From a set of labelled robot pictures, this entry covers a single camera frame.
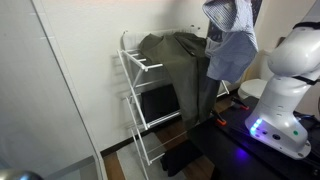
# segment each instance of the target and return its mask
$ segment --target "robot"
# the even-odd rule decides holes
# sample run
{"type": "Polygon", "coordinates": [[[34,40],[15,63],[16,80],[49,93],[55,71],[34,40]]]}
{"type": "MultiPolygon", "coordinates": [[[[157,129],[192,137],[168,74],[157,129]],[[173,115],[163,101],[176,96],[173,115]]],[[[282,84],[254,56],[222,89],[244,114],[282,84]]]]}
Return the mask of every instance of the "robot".
{"type": "Polygon", "coordinates": [[[297,160],[311,151],[308,133],[293,111],[307,90],[319,81],[319,9],[318,0],[270,55],[268,65],[275,75],[245,121],[251,137],[297,160]]]}

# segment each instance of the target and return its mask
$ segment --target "black desk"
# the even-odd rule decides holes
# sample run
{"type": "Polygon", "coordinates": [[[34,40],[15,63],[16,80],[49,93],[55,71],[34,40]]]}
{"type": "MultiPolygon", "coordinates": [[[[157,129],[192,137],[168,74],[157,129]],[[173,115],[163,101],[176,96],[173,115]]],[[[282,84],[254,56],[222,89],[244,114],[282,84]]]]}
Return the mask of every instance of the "black desk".
{"type": "Polygon", "coordinates": [[[258,100],[249,97],[250,110],[230,107],[220,115],[227,126],[217,127],[213,119],[189,130],[189,139],[221,172],[222,179],[320,179],[312,168],[293,160],[245,134],[244,120],[258,100]]]}

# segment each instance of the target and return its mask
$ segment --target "hanging garment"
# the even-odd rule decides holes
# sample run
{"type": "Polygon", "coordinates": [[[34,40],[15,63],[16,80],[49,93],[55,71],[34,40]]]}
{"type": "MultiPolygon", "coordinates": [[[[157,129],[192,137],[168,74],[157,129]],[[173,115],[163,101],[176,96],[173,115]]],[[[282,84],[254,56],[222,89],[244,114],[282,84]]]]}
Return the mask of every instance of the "hanging garment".
{"type": "Polygon", "coordinates": [[[209,116],[219,90],[220,81],[206,77],[210,60],[205,55],[205,47],[204,38],[190,33],[163,37],[150,34],[140,44],[144,56],[167,69],[187,130],[195,126],[199,118],[202,122],[209,116]]]}
{"type": "Polygon", "coordinates": [[[207,75],[236,82],[258,52],[250,0],[207,0],[204,13],[222,32],[222,42],[209,39],[207,75]]]}

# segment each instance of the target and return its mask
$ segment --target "white wall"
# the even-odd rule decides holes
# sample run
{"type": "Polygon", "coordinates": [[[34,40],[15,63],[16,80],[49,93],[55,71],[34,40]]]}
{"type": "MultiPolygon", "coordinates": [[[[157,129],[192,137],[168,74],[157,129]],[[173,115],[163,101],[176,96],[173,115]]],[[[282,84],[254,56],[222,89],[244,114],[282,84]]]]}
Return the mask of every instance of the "white wall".
{"type": "Polygon", "coordinates": [[[46,177],[94,152],[30,1],[0,0],[0,159],[46,177]]]}
{"type": "Polygon", "coordinates": [[[128,85],[117,58],[128,31],[187,27],[207,31],[204,1],[194,0],[42,0],[74,84],[78,105],[99,150],[126,138],[132,120],[120,99],[128,85]]]}
{"type": "MultiPolygon", "coordinates": [[[[292,27],[308,13],[315,0],[263,0],[261,13],[256,24],[259,49],[274,49],[280,37],[286,37],[292,27]]],[[[247,79],[258,77],[260,54],[252,64],[247,79]]],[[[297,110],[318,116],[317,101],[320,86],[312,87],[304,96],[297,110]]]]}

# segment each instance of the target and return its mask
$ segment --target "wooden floor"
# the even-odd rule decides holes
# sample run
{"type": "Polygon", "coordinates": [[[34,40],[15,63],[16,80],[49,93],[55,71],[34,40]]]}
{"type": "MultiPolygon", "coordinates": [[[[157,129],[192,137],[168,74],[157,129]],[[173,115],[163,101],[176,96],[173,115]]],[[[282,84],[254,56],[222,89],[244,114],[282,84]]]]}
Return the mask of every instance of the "wooden floor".
{"type": "MultiPolygon", "coordinates": [[[[216,103],[215,109],[221,112],[227,109],[231,103],[231,97],[221,100],[216,103]]],[[[182,121],[177,121],[159,131],[155,134],[161,142],[166,142],[169,139],[183,133],[184,126],[182,121]]],[[[171,141],[165,145],[166,149],[170,149],[177,144],[187,139],[186,135],[180,136],[179,138],[171,141]]],[[[120,166],[117,153],[112,153],[104,157],[104,163],[106,172],[109,180],[125,180],[122,168],[120,166]]],[[[214,165],[206,157],[202,156],[190,163],[186,168],[183,169],[183,173],[187,180],[208,180],[210,179],[211,173],[214,169],[214,165]]]]}

